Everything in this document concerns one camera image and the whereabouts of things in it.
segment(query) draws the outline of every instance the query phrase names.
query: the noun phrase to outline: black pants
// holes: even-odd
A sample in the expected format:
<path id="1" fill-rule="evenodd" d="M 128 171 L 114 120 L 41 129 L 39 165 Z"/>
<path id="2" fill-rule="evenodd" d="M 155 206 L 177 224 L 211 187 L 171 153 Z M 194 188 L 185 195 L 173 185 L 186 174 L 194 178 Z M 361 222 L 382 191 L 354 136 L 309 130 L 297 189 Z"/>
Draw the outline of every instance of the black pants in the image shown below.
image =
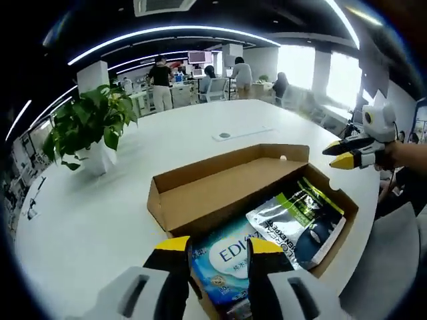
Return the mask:
<path id="1" fill-rule="evenodd" d="M 387 197 L 377 205 L 375 219 L 381 218 L 393 212 L 407 202 L 409 202 L 409 199 L 405 197 L 405 195 L 400 195 L 398 197 Z"/>

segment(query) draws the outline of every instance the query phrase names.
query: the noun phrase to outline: window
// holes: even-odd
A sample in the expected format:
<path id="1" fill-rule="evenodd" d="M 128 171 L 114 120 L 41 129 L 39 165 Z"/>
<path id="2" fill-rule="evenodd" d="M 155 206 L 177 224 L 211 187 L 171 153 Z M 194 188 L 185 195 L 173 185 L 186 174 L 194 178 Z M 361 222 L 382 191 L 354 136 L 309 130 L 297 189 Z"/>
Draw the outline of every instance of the window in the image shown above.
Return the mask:
<path id="1" fill-rule="evenodd" d="M 288 82 L 296 87 L 311 89 L 314 74 L 313 47 L 282 45 L 279 48 L 278 72 L 284 72 Z"/>
<path id="2" fill-rule="evenodd" d="M 359 68 L 359 60 L 341 53 L 332 53 L 329 81 L 326 87 L 327 96 L 353 110 L 361 80 L 362 70 Z"/>
<path id="3" fill-rule="evenodd" d="M 216 74 L 222 77 L 222 52 L 216 54 Z"/>

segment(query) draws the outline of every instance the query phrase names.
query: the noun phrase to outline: khaki pants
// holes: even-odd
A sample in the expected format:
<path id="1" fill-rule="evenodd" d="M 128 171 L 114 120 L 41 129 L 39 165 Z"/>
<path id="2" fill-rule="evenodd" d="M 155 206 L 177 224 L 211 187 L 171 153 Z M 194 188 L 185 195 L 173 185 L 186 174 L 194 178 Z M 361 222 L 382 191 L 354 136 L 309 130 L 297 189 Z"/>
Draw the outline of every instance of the khaki pants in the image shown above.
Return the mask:
<path id="1" fill-rule="evenodd" d="M 157 112 L 172 109 L 172 96 L 169 87 L 155 85 L 153 88 L 153 100 Z"/>
<path id="2" fill-rule="evenodd" d="M 239 99 L 249 99 L 251 93 L 251 85 L 246 84 L 243 87 L 238 87 Z"/>

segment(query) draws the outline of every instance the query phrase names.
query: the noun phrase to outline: round white table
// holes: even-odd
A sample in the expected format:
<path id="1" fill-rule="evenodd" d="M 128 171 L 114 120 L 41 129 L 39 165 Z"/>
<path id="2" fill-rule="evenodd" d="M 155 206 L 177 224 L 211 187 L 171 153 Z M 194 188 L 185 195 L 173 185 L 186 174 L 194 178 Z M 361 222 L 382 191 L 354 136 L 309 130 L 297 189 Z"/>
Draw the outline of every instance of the round white table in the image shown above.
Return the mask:
<path id="1" fill-rule="evenodd" d="M 235 139 L 216 140 L 222 132 Z M 17 258 L 30 286 L 54 317 L 79 316 L 95 305 L 98 291 L 128 267 L 143 265 L 166 238 L 148 212 L 151 177 L 208 157 L 258 143 L 310 146 L 310 162 L 359 206 L 354 226 L 321 280 L 340 293 L 352 276 L 374 221 L 379 173 L 372 167 L 331 168 L 322 149 L 337 137 L 300 116 L 258 100 L 191 105 L 139 119 L 119 142 L 117 165 L 91 178 L 51 165 L 32 184 L 29 206 L 41 177 L 38 216 L 21 216 Z M 185 319 L 207 319 L 192 290 Z"/>

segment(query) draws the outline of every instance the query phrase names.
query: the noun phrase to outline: green plant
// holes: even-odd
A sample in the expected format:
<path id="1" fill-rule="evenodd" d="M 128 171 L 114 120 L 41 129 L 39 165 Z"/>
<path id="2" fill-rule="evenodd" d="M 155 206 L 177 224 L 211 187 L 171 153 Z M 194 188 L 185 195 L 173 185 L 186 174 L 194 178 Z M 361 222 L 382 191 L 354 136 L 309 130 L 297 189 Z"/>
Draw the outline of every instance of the green plant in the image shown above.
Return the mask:
<path id="1" fill-rule="evenodd" d="M 59 156 L 61 164 L 74 171 L 80 164 L 64 161 L 64 155 L 73 155 L 82 161 L 84 159 L 80 159 L 76 151 L 89 150 L 92 143 L 98 143 L 102 138 L 107 147 L 117 150 L 123 127 L 130 121 L 137 123 L 137 117 L 132 110 L 131 99 L 123 89 L 101 85 L 82 93 L 56 112 L 43 152 L 51 161 L 56 161 Z"/>
<path id="2" fill-rule="evenodd" d="M 267 75 L 260 75 L 260 78 L 258 78 L 260 81 L 268 82 L 268 76 Z"/>

